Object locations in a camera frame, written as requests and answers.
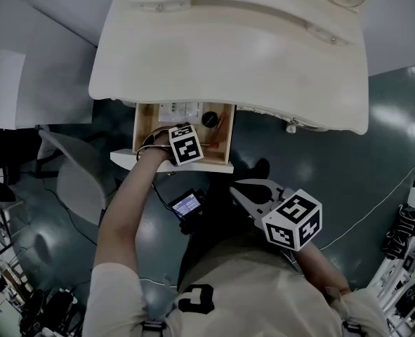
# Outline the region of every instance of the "small screen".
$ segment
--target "small screen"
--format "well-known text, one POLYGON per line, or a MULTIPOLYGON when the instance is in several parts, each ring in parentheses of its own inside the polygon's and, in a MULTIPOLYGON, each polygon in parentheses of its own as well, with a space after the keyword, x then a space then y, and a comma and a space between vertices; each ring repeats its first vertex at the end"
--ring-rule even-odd
POLYGON ((182 201, 174 205, 173 209, 177 210, 177 212, 179 212, 182 216, 185 216, 200 206, 201 204, 196 199, 196 197, 193 194, 189 194, 182 201))

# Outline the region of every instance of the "drawer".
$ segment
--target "drawer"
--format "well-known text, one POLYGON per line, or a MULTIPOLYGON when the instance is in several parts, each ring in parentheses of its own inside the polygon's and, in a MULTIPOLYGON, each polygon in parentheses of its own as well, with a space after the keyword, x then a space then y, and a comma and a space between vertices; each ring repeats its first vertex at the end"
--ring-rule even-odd
MULTIPOLYGON (((217 127, 207 128, 202 124, 194 124, 204 158, 182 166, 174 166, 165 161, 158 172, 171 171, 211 171, 232 173, 233 165, 229 162, 232 127, 235 106, 222 103, 204 103, 205 112, 215 112, 219 117, 217 127)), ((146 137, 156 128, 171 123, 159 122, 159 104, 137 104, 136 120, 134 121, 132 150, 124 149, 111 152, 111 160, 125 169, 132 169, 136 163, 136 152, 146 137)))

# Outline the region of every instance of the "white chair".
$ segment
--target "white chair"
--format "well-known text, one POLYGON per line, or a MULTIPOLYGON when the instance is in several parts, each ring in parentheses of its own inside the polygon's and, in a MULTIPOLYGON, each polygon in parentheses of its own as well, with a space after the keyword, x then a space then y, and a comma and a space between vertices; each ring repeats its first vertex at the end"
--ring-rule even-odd
POLYGON ((59 198, 75 214, 99 225, 117 189, 110 167, 93 146, 82 140, 45 130, 39 135, 66 157, 58 174, 59 198))

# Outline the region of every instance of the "black cable on floor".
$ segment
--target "black cable on floor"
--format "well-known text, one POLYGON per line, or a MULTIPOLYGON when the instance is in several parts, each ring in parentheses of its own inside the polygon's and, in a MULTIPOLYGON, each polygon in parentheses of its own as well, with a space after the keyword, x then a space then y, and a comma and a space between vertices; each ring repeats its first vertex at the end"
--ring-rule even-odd
MULTIPOLYGON (((170 148, 171 148, 171 146, 170 146, 170 145, 146 145, 146 144, 145 144, 145 141, 143 142, 143 145, 141 145, 141 146, 137 149, 137 152, 136 152, 136 159, 137 159, 137 161, 139 160, 139 154, 140 154, 140 151, 141 151, 141 150, 145 151, 145 150, 144 150, 145 148, 157 148, 157 149, 159 149, 159 150, 163 150, 163 151, 166 151, 166 150, 165 150, 165 148, 167 148, 167 147, 170 147, 170 148)), ((177 211, 177 210, 173 209, 173 207, 169 206, 169 205, 168 205, 168 204, 164 201, 164 199, 162 199, 162 196, 160 195, 159 191, 157 191, 157 187, 156 187, 156 185, 154 184, 154 182, 152 182, 152 183, 151 183, 151 186, 152 186, 152 189, 154 190, 154 192, 156 192, 156 195, 157 195, 157 198, 159 199, 159 201, 160 201, 160 202, 164 205, 165 209, 167 209, 168 211, 173 212, 173 213, 176 215, 176 217, 178 218, 178 220, 179 220, 179 221, 184 222, 184 221, 185 221, 185 219, 184 219, 184 215, 183 215, 183 214, 181 214, 179 211, 177 211)))
POLYGON ((92 244, 94 244, 95 246, 97 246, 98 244, 96 243, 96 242, 94 242, 90 237, 88 237, 88 236, 86 236, 75 224, 74 224, 74 221, 73 221, 73 218, 72 218, 72 215, 70 214, 70 212, 68 211, 68 208, 66 207, 66 205, 64 205, 64 203, 60 200, 60 198, 59 198, 59 196, 58 196, 58 194, 56 194, 53 190, 50 190, 49 188, 46 188, 45 187, 45 179, 41 179, 42 180, 42 182, 44 183, 44 190, 46 190, 46 191, 49 191, 49 192, 51 192, 53 195, 54 195, 54 197, 58 200, 58 202, 59 202, 59 205, 61 205, 63 208, 64 208, 64 210, 67 212, 67 214, 68 214, 68 217, 70 217, 70 221, 72 221, 72 224, 73 224, 73 227, 75 228, 75 230, 77 231, 77 232, 79 232, 79 234, 82 236, 82 237, 84 237, 85 239, 87 239, 87 240, 89 240, 92 244))
POLYGON ((79 282, 78 284, 75 284, 72 289, 70 289, 70 293, 73 293, 79 286, 83 285, 83 284, 87 284, 90 283, 92 280, 88 279, 87 281, 83 281, 83 282, 79 282))

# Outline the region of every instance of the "white cable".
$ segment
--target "white cable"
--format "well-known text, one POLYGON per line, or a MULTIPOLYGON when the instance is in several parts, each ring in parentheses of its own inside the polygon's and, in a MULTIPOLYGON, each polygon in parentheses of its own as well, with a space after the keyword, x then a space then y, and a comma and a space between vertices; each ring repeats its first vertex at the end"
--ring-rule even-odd
POLYGON ((177 286, 176 286, 175 284, 169 284, 169 285, 167 285, 167 284, 164 284, 164 283, 162 283, 162 282, 158 282, 158 281, 155 281, 155 280, 153 280, 153 279, 146 278, 146 277, 141 277, 141 278, 139 278, 139 280, 140 280, 140 281, 148 281, 148 282, 152 282, 153 284, 158 284, 158 285, 160 285, 160 286, 164 286, 164 287, 170 287, 170 288, 172 288, 172 289, 177 288, 177 286))
POLYGON ((171 145, 153 145, 153 144, 151 144, 151 145, 142 145, 136 151, 137 158, 138 158, 139 151, 141 151, 141 150, 143 150, 145 148, 148 148, 148 147, 171 147, 171 145))
POLYGON ((380 205, 382 205, 382 203, 389 198, 394 191, 396 191, 396 189, 405 181, 405 179, 407 177, 410 176, 410 173, 413 172, 413 170, 415 169, 415 166, 408 172, 408 174, 401 180, 400 183, 397 184, 397 186, 393 189, 393 191, 391 191, 387 197, 385 197, 385 199, 383 199, 382 201, 380 201, 377 205, 375 205, 375 207, 372 208, 372 210, 370 210, 370 212, 368 212, 363 218, 360 218, 356 223, 354 223, 354 225, 352 225, 346 232, 344 232, 341 236, 335 238, 335 240, 333 240, 332 242, 330 242, 329 244, 327 244, 326 246, 320 248, 320 251, 327 249, 327 247, 329 247, 330 245, 332 245, 333 243, 337 242, 341 237, 343 237, 345 234, 347 234, 349 231, 351 231, 355 226, 357 226, 359 223, 361 223, 366 217, 369 216, 369 214, 374 211, 375 209, 377 209, 380 205))

